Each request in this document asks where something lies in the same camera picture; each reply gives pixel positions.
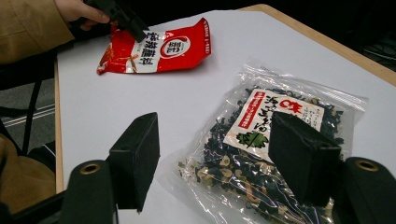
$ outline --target white label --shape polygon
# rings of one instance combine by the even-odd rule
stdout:
[[[320,131],[324,113],[322,107],[272,91],[255,89],[223,142],[272,162],[268,156],[268,145],[273,111],[297,116]]]
[[[132,48],[132,60],[126,64],[126,72],[154,73],[157,71],[158,62],[161,59],[161,48],[166,38],[165,32],[145,31],[146,39],[142,42],[134,42]]]

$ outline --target wooden table edge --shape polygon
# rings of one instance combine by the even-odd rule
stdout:
[[[347,60],[351,61],[352,63],[358,65],[359,67],[365,69],[366,71],[374,74],[377,77],[387,81],[393,86],[396,86],[396,72],[388,69],[387,67],[383,66],[380,63],[376,63],[375,61],[359,54],[353,49],[350,49],[331,38],[327,37],[315,31],[314,29],[304,25],[303,23],[289,17],[288,15],[278,11],[277,9],[270,7],[265,4],[258,4],[251,7],[243,7],[240,8],[243,11],[261,11],[264,12],[271,17],[277,19],[288,25],[293,30],[299,32],[302,35],[314,40],[315,42],[319,43],[320,45],[326,47],[327,49],[337,53],[338,55],[346,58]]]
[[[64,191],[64,161],[62,154],[62,135],[61,135],[61,106],[59,96],[59,74],[58,61],[55,60],[55,153],[56,153],[56,175],[55,188],[56,193]]]

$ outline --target clear plastic bag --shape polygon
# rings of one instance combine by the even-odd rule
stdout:
[[[197,141],[164,162],[171,171],[160,174],[160,182],[184,203],[201,206],[197,212],[213,223],[332,223],[332,199],[323,207],[298,203],[266,156],[271,112],[303,112],[300,118],[333,139],[344,160],[351,155],[354,126],[367,103],[364,97],[250,60]],[[253,130],[237,129],[255,122]],[[257,133],[260,141],[247,144]]]

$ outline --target red snack bag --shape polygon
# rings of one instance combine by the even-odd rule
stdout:
[[[190,27],[145,33],[146,39],[137,43],[126,30],[116,30],[99,62],[97,74],[193,68],[211,53],[209,24],[205,18]]]

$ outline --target plastic packaging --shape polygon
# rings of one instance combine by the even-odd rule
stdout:
[[[281,75],[258,60],[248,61],[238,79],[199,139],[163,162],[169,170],[160,182],[202,207],[195,210],[212,223],[332,223],[333,200],[323,207],[298,203],[267,156],[271,113],[309,123],[341,147],[344,160],[368,99]]]
[[[126,30],[116,30],[99,62],[97,74],[188,69],[211,53],[209,24],[205,18],[190,27],[144,32],[146,38],[138,43]]]

